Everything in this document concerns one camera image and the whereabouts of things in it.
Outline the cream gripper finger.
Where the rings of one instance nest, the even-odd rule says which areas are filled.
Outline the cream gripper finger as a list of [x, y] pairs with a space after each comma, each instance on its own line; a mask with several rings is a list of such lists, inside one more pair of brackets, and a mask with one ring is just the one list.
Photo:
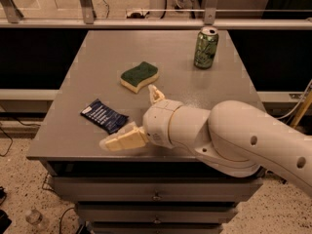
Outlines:
[[145, 146], [148, 138], [143, 127], [131, 122], [117, 133], [107, 136], [99, 142], [99, 147], [106, 151], [136, 149]]
[[148, 86], [149, 90], [149, 99], [151, 104], [155, 104], [163, 99], [165, 99], [165, 95], [154, 85]]

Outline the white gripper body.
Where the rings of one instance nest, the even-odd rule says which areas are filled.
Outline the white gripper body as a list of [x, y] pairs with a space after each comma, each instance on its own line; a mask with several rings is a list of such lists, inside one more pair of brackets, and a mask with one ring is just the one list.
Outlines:
[[174, 113], [182, 106], [180, 101], [163, 99], [149, 107], [142, 124], [151, 143], [170, 149], [174, 147], [169, 138], [169, 126]]

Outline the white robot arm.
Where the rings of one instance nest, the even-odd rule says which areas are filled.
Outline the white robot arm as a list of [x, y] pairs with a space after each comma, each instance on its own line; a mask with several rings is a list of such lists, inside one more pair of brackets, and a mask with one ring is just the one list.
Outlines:
[[226, 100], [207, 110], [167, 99], [153, 85], [148, 89], [151, 106], [142, 125], [126, 125], [103, 139], [102, 149], [135, 149], [148, 142], [182, 148], [230, 176], [250, 176], [263, 167], [312, 196], [311, 136], [244, 102]]

